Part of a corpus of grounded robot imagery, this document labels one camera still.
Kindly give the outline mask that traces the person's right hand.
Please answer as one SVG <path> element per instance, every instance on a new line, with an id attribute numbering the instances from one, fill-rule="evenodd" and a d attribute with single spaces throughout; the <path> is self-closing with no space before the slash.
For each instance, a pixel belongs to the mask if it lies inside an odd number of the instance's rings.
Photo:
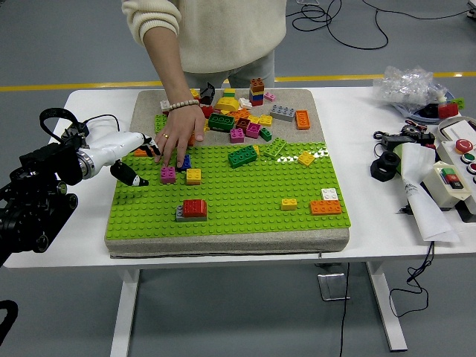
<path id="1" fill-rule="evenodd" d="M 155 163 L 168 166 L 172 154 L 176 154 L 176 166 L 181 167 L 187 151 L 187 145 L 194 135 L 196 141 L 204 140 L 205 116 L 197 105 L 184 106 L 172 110 L 163 129 L 155 136 L 160 154 Z"/>

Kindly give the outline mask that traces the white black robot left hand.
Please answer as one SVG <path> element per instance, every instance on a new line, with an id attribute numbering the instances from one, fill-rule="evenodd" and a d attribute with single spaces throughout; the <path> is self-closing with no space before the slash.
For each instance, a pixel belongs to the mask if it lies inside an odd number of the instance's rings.
<path id="1" fill-rule="evenodd" d="M 110 173 L 120 182 L 133 187 L 148 186 L 149 182 L 141 178 L 121 159 L 136 149 L 146 151 L 149 157 L 160 155 L 154 140 L 140 132 L 113 132 L 89 144 L 87 149 L 77 152 L 83 179 L 97 175 L 103 167 L 109 167 Z"/>

